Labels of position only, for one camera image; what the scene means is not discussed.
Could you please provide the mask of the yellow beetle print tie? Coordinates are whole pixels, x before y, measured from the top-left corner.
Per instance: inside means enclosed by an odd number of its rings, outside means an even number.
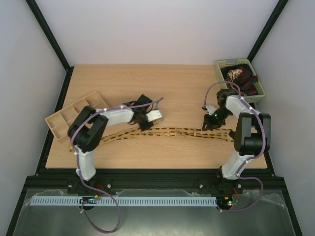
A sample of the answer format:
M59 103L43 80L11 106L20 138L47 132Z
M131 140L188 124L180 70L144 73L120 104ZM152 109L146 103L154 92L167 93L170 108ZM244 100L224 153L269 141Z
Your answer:
M232 137L229 135L231 131L232 129L226 128L219 128L215 130L202 130L199 128L164 127L150 128L149 130L145 131L141 131L140 128L130 128L102 137L99 144L104 145L113 141L126 140L137 137L185 137L233 142Z

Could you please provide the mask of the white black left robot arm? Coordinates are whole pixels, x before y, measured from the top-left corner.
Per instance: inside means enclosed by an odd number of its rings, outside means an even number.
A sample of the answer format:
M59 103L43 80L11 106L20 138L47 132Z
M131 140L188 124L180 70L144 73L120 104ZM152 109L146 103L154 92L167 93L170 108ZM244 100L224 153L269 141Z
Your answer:
M137 123L142 130L153 126L147 114L148 108L160 101L152 101L141 95L136 101L118 107L96 109L83 108L70 126L67 135L76 156L76 173L82 181L89 181L96 174L94 150L98 147L106 127L120 123Z

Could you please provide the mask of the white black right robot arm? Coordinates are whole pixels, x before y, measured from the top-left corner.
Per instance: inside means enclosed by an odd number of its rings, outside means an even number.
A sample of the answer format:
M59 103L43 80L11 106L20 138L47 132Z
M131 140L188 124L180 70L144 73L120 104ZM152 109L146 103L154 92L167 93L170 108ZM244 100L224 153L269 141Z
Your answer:
M233 140L234 152L230 159L219 168L215 180L215 188L219 192L226 192L248 164L259 158L270 148L271 116L263 114L253 108L244 97L228 89L217 92L218 108L207 105L206 92L202 109L204 115L202 130L215 130L226 125L228 116L237 118L234 131L229 132Z

